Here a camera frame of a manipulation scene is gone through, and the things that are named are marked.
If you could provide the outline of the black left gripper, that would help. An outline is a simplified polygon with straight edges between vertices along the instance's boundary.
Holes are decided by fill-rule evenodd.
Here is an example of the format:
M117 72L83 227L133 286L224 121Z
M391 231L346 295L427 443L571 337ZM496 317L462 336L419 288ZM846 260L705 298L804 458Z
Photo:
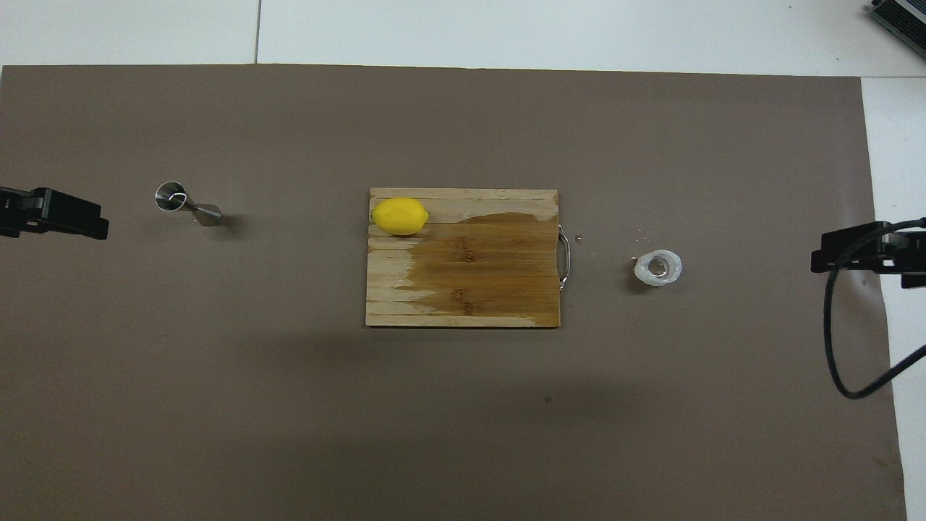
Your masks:
M27 217L23 205L37 202L33 218ZM1 235L19 238L23 233L61 233L82 235L92 240L106 240L109 220L101 215L101 206L51 188L33 191L1 187Z

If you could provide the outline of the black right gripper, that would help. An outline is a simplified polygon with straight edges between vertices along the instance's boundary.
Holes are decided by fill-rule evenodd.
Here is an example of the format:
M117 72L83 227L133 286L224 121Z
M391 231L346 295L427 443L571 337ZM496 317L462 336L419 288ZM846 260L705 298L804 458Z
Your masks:
M923 222L867 222L824 233L820 249L810 258L810 271L827 273L848 247L864 235L883 227L879 246L863 246L851 252L841 270L872 271L880 276L899 276L902 288L925 287L925 231Z

